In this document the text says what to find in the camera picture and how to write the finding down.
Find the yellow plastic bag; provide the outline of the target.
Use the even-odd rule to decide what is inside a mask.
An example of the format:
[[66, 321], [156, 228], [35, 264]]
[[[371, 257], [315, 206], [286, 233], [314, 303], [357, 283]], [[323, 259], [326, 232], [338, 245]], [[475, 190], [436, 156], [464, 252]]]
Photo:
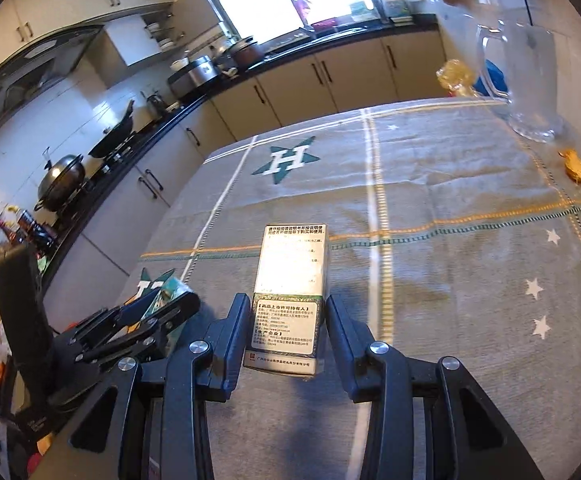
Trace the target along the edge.
[[475, 89], [476, 73], [463, 61], [452, 58], [445, 62], [435, 72], [442, 89], [450, 96], [463, 98], [478, 98], [479, 92]]

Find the blue cloth near wall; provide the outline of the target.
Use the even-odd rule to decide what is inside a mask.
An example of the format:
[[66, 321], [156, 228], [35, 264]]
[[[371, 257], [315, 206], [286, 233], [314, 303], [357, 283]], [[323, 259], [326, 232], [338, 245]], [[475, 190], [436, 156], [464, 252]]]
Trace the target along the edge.
[[499, 69], [499, 66], [487, 58], [481, 65], [480, 75], [473, 84], [473, 90], [486, 98], [509, 100], [509, 90], [504, 73]]

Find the silver rice cooker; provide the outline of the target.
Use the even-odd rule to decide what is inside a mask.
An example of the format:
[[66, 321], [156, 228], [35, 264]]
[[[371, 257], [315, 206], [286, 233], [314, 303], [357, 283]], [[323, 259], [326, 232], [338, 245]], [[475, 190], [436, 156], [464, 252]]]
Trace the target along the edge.
[[188, 62], [168, 77], [168, 86], [178, 100], [199, 88], [208, 87], [221, 78], [221, 74], [208, 55]]

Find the white medicine box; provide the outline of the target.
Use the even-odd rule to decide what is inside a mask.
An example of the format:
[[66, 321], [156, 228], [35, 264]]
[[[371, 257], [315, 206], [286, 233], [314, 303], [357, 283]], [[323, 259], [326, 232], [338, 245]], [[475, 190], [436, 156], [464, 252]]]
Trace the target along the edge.
[[269, 224], [264, 229], [244, 365], [312, 378], [323, 369], [327, 226]]

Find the dark soy sauce bottle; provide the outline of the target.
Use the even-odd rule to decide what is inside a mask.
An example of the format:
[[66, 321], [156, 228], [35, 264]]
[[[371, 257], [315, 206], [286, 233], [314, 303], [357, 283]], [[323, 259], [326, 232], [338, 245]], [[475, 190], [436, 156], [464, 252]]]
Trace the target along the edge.
[[7, 205], [0, 212], [0, 229], [12, 245], [31, 244], [40, 257], [52, 258], [58, 248], [56, 238], [27, 209]]

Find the green colourful wrapper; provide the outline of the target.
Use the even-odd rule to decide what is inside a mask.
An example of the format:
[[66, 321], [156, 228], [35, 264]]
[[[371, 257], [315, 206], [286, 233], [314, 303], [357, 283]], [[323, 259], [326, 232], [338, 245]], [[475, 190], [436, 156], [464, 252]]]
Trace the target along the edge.
[[155, 359], [163, 358], [170, 353], [174, 335], [181, 331], [180, 327], [198, 312], [199, 298], [173, 274], [173, 270], [160, 275], [155, 281], [150, 281], [144, 270], [140, 285], [136, 294], [140, 316], [135, 327], [150, 327], [153, 330], [142, 341], [153, 338]]

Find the range hood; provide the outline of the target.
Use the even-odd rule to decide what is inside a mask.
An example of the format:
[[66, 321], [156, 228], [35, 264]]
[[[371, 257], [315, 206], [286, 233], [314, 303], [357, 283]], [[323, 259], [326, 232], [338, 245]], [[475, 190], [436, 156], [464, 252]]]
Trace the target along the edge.
[[0, 64], [0, 127], [40, 93], [70, 75], [103, 29], [85, 25], [53, 32]]

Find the black frying pan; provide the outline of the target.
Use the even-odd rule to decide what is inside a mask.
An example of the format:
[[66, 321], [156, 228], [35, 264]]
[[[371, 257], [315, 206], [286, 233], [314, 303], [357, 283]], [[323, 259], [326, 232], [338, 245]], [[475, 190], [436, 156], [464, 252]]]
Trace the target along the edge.
[[89, 155], [93, 158], [104, 159], [110, 153], [115, 151], [115, 148], [119, 146], [124, 140], [130, 136], [133, 130], [133, 110], [134, 101], [130, 100], [128, 102], [127, 108], [124, 111], [122, 119], [117, 125], [113, 126], [100, 140], [95, 144]]

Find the dark cooking pot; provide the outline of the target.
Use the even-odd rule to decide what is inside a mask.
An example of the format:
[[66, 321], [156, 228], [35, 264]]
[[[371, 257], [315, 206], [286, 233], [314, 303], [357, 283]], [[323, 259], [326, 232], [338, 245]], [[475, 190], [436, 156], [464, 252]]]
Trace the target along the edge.
[[248, 36], [232, 44], [228, 48], [228, 56], [232, 58], [237, 70], [244, 72], [252, 65], [260, 63], [266, 52], [254, 37]]

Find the steel wok with lid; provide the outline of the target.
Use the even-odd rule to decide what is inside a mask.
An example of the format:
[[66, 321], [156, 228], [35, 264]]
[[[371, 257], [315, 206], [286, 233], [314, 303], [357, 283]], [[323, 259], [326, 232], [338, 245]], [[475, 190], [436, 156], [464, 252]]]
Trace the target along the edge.
[[69, 154], [52, 162], [49, 150], [46, 148], [43, 152], [45, 174], [38, 186], [35, 211], [41, 209], [51, 212], [60, 211], [85, 180], [82, 155]]

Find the beige kitchen base cabinets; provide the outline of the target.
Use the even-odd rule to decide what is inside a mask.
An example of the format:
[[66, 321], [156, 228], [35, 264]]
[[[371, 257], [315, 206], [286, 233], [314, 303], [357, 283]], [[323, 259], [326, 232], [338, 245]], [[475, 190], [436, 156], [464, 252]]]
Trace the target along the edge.
[[435, 71], [446, 59], [437, 25], [361, 30], [305, 44], [187, 96], [60, 225], [64, 238], [43, 278], [51, 326], [63, 330], [115, 302], [154, 229], [211, 153], [309, 119], [442, 96]]

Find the clear glass pitcher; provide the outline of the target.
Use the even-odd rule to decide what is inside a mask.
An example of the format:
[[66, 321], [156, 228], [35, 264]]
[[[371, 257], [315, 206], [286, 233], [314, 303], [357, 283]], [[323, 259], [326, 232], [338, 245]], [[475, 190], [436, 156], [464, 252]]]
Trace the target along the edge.
[[507, 124], [519, 136], [548, 143], [555, 140], [563, 121], [557, 112], [557, 60], [553, 34], [544, 28], [517, 22], [477, 28], [477, 60], [485, 60], [491, 40], [503, 44], [503, 70], [509, 100]]

